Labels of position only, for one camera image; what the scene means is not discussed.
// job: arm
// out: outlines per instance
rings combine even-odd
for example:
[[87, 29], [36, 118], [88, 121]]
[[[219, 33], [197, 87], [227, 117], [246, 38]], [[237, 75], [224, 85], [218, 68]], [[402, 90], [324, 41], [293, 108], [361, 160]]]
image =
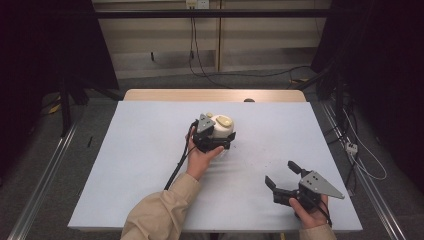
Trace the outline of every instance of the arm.
[[129, 213], [121, 239], [178, 239], [187, 208], [200, 191], [199, 180], [210, 162], [224, 148], [206, 154], [194, 148], [189, 137], [187, 171], [178, 176], [169, 190], [153, 193], [138, 203]]
[[[326, 211], [328, 206], [328, 196], [321, 196], [322, 202], [320, 207]], [[327, 224], [327, 219], [322, 213], [316, 209], [307, 212], [302, 205], [294, 199], [290, 198], [290, 205], [302, 221], [302, 229], [299, 230], [300, 240], [335, 240], [333, 230]]]

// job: khaki jacket sleeve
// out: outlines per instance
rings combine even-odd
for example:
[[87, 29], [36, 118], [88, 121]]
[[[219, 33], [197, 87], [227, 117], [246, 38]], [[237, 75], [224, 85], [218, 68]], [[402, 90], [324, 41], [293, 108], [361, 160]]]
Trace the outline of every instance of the khaki jacket sleeve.
[[325, 224], [310, 229], [300, 229], [299, 238], [300, 240], [335, 240], [336, 235], [330, 226]]
[[187, 208], [199, 190], [196, 179], [180, 174], [168, 191], [145, 197], [131, 210], [121, 239], [178, 239]]

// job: horizontal black bar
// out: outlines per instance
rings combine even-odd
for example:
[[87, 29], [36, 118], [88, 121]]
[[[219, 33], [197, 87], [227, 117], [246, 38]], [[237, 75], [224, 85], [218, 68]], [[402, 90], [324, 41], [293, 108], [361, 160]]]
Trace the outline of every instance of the horizontal black bar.
[[347, 17], [357, 10], [342, 9], [197, 9], [197, 10], [115, 10], [96, 12], [50, 12], [49, 16], [97, 19], [116, 18], [325, 18]]

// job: white board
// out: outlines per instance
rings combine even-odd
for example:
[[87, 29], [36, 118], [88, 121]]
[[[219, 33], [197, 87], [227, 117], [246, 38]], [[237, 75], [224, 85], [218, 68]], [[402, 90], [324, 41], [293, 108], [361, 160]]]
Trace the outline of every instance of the white board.
[[[161, 191], [181, 158], [200, 113], [230, 116], [236, 139], [201, 179], [188, 210], [187, 232], [284, 232], [300, 228], [290, 207], [273, 203], [279, 188], [298, 188], [289, 160], [315, 170], [345, 196], [346, 188], [309, 103], [120, 102], [69, 227], [122, 229], [130, 210]], [[180, 172], [186, 169], [186, 163]], [[349, 197], [330, 198], [335, 231], [362, 230]]]

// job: white cable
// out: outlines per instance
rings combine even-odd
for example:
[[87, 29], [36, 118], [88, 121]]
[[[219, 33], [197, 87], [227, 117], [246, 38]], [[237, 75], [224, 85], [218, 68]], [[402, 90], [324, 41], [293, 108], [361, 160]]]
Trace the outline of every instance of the white cable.
[[364, 167], [362, 167], [361, 166], [361, 164], [359, 164], [356, 160], [355, 160], [355, 157], [353, 157], [353, 155], [351, 154], [351, 156], [352, 156], [352, 160], [358, 165], [358, 168], [359, 169], [361, 169], [363, 172], [365, 172], [368, 176], [370, 176], [371, 178], [374, 178], [374, 179], [376, 179], [376, 180], [384, 180], [384, 179], [386, 179], [386, 177], [387, 177], [387, 172], [386, 172], [386, 169], [384, 168], [384, 166], [383, 166], [383, 164], [381, 164], [381, 162], [378, 160], [378, 158], [376, 157], [376, 156], [374, 156], [374, 154], [365, 146], [365, 144], [363, 144], [362, 143], [362, 141], [361, 141], [361, 139], [359, 139], [359, 137], [358, 137], [358, 135], [356, 134], [356, 132], [355, 132], [355, 129], [353, 128], [353, 126], [352, 126], [352, 123], [350, 122], [350, 119], [349, 119], [349, 116], [347, 115], [347, 113], [346, 113], [346, 111], [343, 109], [343, 112], [344, 112], [344, 114], [346, 115], [346, 118], [347, 118], [347, 121], [349, 122], [349, 125], [350, 125], [350, 127], [352, 128], [352, 132], [353, 132], [353, 134], [355, 134], [355, 137], [356, 137], [356, 139], [358, 139], [358, 141], [359, 141], [359, 143], [371, 154], [371, 156], [373, 156], [374, 157], [374, 159], [378, 162], [378, 164], [381, 166], [381, 168], [383, 169], [383, 171], [384, 171], [384, 177], [382, 177], [382, 178], [379, 178], [379, 177], [376, 177], [376, 176], [374, 176], [374, 175], [372, 175], [371, 173], [369, 173]]

